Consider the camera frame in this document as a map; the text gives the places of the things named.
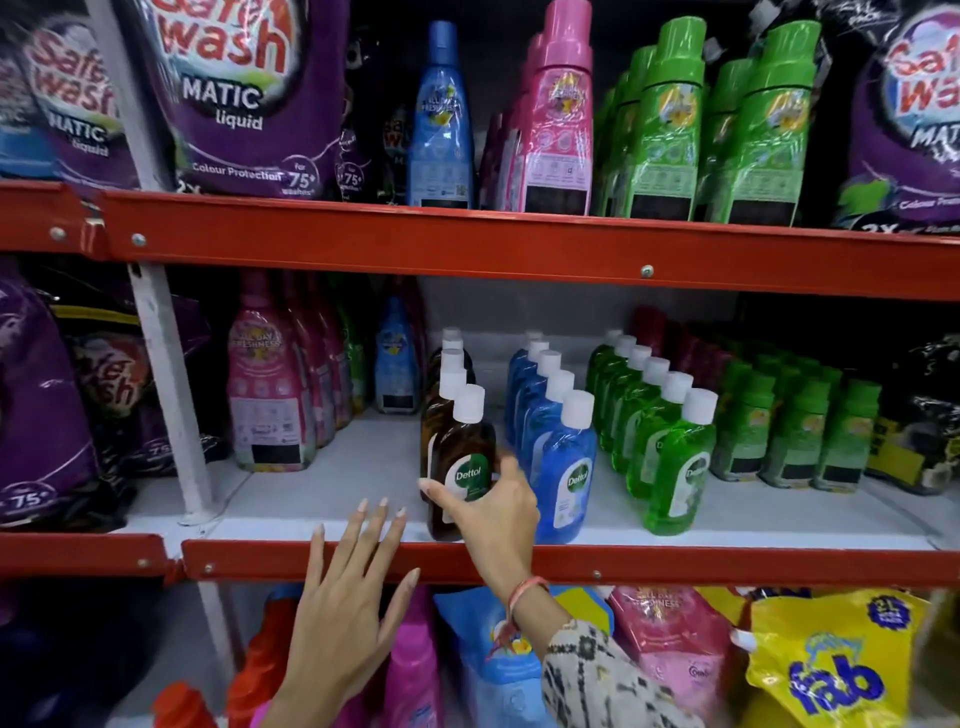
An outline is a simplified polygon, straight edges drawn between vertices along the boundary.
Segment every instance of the patterned sleeve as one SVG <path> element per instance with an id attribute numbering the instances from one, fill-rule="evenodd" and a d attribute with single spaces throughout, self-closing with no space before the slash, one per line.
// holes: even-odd
<path id="1" fill-rule="evenodd" d="M 540 680 L 560 728 L 703 728 L 589 622 L 573 620 L 550 641 Z"/>

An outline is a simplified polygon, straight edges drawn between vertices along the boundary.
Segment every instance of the woman's right hand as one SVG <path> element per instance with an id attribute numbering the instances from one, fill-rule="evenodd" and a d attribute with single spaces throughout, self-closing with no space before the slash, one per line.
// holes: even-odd
<path id="1" fill-rule="evenodd" d="M 500 480 L 470 503 L 436 480 L 421 478 L 420 489 L 456 522 L 480 577 L 506 604 L 514 588 L 531 574 L 540 520 L 537 497 L 516 458 L 501 457 Z"/>

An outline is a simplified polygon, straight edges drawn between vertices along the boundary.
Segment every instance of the product label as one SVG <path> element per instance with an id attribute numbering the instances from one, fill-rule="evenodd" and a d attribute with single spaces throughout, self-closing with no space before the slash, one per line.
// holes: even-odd
<path id="1" fill-rule="evenodd" d="M 557 506 L 553 514 L 554 528 L 569 526 L 586 513 L 592 475 L 593 462 L 584 457 L 570 465 L 560 476 Z"/>
<path id="2" fill-rule="evenodd" d="M 446 472 L 444 486 L 459 500 L 477 500 L 490 489 L 490 463 L 479 452 L 464 455 Z M 444 523 L 453 518 L 444 511 Z"/>

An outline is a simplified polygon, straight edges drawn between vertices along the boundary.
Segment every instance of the pink bottle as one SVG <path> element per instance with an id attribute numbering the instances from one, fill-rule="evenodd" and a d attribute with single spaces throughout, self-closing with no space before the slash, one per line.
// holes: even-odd
<path id="1" fill-rule="evenodd" d="M 536 54 L 510 181 L 510 209 L 586 215 L 593 169 L 589 0 L 553 0 Z"/>
<path id="2" fill-rule="evenodd" d="M 310 384 L 293 325 L 275 306 L 266 271 L 241 271 L 240 311 L 227 346 L 237 464 L 263 473 L 303 470 L 317 452 Z"/>
<path id="3" fill-rule="evenodd" d="M 353 385 L 350 383 L 350 362 L 340 334 L 340 319 L 333 305 L 321 290 L 317 277 L 306 274 L 307 301 L 317 315 L 318 331 L 324 340 L 326 360 L 333 378 L 333 410 L 337 429 L 353 419 Z"/>
<path id="4" fill-rule="evenodd" d="M 310 373 L 310 400 L 313 403 L 313 417 L 317 422 L 317 447 L 322 448 L 333 439 L 337 430 L 333 375 L 330 373 L 317 317 L 311 316 L 303 303 L 303 296 L 297 286 L 297 274 L 283 271 L 281 275 L 286 312 L 294 325 L 297 344 Z"/>
<path id="5" fill-rule="evenodd" d="M 387 665 L 382 728 L 444 728 L 437 646 L 426 587 L 414 592 Z"/>

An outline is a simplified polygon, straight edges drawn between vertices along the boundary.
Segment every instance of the woman's left hand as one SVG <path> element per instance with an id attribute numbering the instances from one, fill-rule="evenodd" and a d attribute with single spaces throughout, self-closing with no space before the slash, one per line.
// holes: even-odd
<path id="1" fill-rule="evenodd" d="M 420 570 L 403 577 L 381 622 L 383 580 L 407 521 L 405 509 L 401 509 L 380 543 L 387 499 L 380 502 L 361 534 L 366 514 L 364 500 L 350 517 L 326 576 L 324 528 L 313 535 L 286 678 L 264 728 L 273 728 L 275 721 L 276 726 L 290 728 L 331 725 L 344 703 L 363 690 L 394 646 Z"/>

